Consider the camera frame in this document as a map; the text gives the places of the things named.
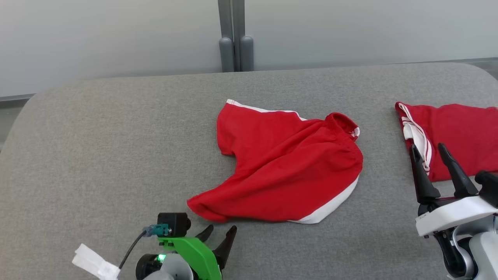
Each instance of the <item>white tape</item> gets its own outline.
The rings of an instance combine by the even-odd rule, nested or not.
[[[85,244],[81,244],[75,251],[76,256],[73,259],[73,264],[80,267],[100,280],[117,280],[120,269],[106,262],[99,254],[92,251]]]

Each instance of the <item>red garment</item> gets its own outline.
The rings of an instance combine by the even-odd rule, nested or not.
[[[320,222],[349,197],[362,170],[358,126],[340,113],[306,120],[228,100],[218,116],[218,146],[235,155],[235,173],[187,201],[199,216]]]
[[[468,176],[498,171],[498,109],[459,104],[435,108],[396,103],[406,146],[415,143],[431,181],[450,180],[437,144],[444,143]]]

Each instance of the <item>green bracket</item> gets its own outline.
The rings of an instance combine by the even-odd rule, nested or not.
[[[197,273],[199,280],[222,280],[216,257],[204,243],[196,237],[159,237],[164,249],[176,251]]]

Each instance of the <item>green led light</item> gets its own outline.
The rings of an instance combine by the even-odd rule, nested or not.
[[[161,263],[162,263],[162,262],[164,261],[164,259],[165,259],[165,258],[166,258],[166,255],[163,255],[163,254],[161,254],[161,255],[157,255],[157,261],[158,261],[158,262],[161,262]]]

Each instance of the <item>gray fabric surface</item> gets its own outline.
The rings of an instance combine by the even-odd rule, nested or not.
[[[186,211],[189,234],[200,232],[209,223],[185,201],[234,170],[216,143],[228,98],[307,119],[344,113],[361,128],[365,162],[352,195],[320,224],[216,225],[211,248],[239,228],[225,279],[446,279],[436,241],[417,236],[394,103],[498,104],[495,79],[454,63],[115,78],[37,94],[0,153],[0,279],[94,279],[71,264],[79,244],[117,265],[159,212]],[[158,252],[155,239],[140,241],[120,279]]]

